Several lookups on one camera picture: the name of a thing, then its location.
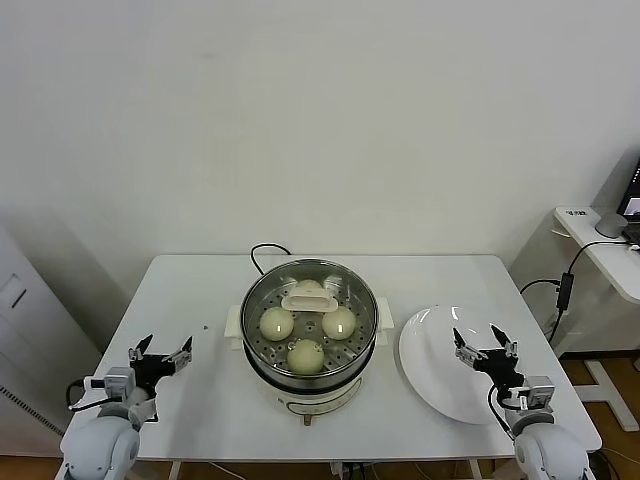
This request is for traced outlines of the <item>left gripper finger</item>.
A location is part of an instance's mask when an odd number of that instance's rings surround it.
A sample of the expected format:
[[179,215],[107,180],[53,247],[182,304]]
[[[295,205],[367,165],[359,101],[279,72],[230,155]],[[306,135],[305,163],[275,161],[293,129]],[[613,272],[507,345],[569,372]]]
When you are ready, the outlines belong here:
[[192,361],[193,337],[190,336],[174,353],[165,356],[163,363],[167,365],[170,374],[176,374]]
[[141,361],[144,358],[144,354],[148,349],[153,335],[149,334],[142,340],[140,340],[135,347],[128,349],[128,357],[130,361]]

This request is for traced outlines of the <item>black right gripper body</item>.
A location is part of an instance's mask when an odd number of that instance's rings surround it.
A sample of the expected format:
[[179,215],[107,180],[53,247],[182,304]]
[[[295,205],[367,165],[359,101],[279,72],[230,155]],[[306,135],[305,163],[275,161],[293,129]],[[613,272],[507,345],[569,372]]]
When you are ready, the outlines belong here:
[[480,354],[473,368],[487,374],[499,391],[523,386],[525,377],[516,371],[517,356],[508,356],[504,349],[481,350]]

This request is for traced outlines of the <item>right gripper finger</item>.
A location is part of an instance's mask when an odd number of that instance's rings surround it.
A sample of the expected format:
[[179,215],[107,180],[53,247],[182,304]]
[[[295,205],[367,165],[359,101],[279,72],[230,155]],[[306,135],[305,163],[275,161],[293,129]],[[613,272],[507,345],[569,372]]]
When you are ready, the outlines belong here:
[[518,356],[517,342],[511,341],[508,335],[499,327],[497,327],[495,324],[491,324],[490,327],[494,334],[495,339],[500,344],[500,346],[505,350],[505,355],[507,357],[517,357]]
[[465,365],[475,368],[475,364],[477,362],[488,359],[488,356],[485,353],[469,346],[456,328],[453,328],[453,336],[455,356]]

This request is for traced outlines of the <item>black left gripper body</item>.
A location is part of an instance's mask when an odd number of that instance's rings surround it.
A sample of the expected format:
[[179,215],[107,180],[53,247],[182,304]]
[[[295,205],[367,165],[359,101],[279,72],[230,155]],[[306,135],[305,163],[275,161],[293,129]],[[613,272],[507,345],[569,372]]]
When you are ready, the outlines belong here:
[[173,375],[173,363],[159,354],[131,360],[130,367],[135,372],[136,386],[143,390],[154,390],[162,378]]

